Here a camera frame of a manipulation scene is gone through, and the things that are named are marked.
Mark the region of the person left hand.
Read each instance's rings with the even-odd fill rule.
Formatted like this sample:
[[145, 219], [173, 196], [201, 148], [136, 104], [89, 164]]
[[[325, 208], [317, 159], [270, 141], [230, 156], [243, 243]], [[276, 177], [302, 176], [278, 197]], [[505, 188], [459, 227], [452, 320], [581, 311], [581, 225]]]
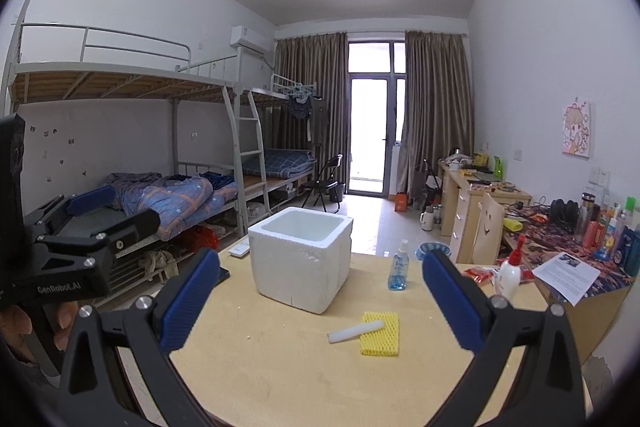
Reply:
[[[54, 332], [53, 339], [58, 350], [66, 350], [78, 310], [77, 301], [61, 303], [56, 308], [58, 329]], [[10, 306], [1, 311], [0, 325], [1, 336], [10, 349], [21, 359], [35, 361], [26, 343], [27, 336], [32, 333], [32, 320], [29, 316], [20, 307]]]

